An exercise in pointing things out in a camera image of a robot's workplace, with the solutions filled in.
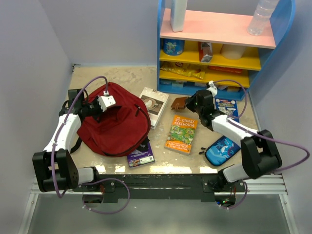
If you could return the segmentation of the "brown leather wallet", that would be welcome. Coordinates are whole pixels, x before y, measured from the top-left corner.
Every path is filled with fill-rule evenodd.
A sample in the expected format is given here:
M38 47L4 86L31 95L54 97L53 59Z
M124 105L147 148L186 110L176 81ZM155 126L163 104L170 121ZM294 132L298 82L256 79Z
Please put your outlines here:
M171 110L184 110L187 99L188 97L177 97L171 105Z

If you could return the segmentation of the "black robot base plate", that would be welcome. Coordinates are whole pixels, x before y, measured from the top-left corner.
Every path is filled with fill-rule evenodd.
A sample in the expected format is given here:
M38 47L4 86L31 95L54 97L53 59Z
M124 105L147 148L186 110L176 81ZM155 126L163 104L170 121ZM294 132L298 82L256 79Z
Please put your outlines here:
M225 197L230 192L245 192L242 180L230 184L220 192L213 190L211 183L217 174L117 174L98 175L105 181L96 185L81 185L74 192L83 195L102 195L104 202L119 199L183 199L214 202L216 197Z

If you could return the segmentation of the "red backpack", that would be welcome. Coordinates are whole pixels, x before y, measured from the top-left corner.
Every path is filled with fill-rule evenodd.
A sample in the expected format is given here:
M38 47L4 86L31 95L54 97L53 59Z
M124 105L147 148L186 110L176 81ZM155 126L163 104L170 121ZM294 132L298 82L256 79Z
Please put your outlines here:
M147 140L151 128L148 110L139 97L120 85L109 82L93 91L88 98L91 103L108 87L116 104L96 116L86 117L77 134L74 153L84 143L93 152L103 156L126 156Z

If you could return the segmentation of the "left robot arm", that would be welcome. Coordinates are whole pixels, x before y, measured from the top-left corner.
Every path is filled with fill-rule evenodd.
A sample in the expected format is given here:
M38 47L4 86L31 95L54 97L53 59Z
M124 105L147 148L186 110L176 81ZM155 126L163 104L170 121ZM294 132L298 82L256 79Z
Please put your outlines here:
M58 126L50 142L42 152L34 153L32 157L41 192L54 191L54 181L59 190L75 189L84 184L89 191L96 191L101 186L101 179L96 176L95 167L77 168L71 157L71 153L82 143L79 138L75 146L71 146L83 120L102 113L98 97L84 97L85 92L80 91L80 89L68 91L68 100L64 102L58 114ZM80 96L70 111L70 105L79 93Z

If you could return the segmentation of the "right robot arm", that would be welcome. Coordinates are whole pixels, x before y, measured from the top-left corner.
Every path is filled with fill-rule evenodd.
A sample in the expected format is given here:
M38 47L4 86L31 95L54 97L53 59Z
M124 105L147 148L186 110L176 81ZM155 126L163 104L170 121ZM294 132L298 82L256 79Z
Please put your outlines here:
M282 166L282 159L271 132L258 132L247 128L217 110L211 91L197 91L185 99L185 107L198 114L203 126L229 138L241 148L241 163L222 169L212 181L211 186L216 192L227 192L239 180L257 179Z

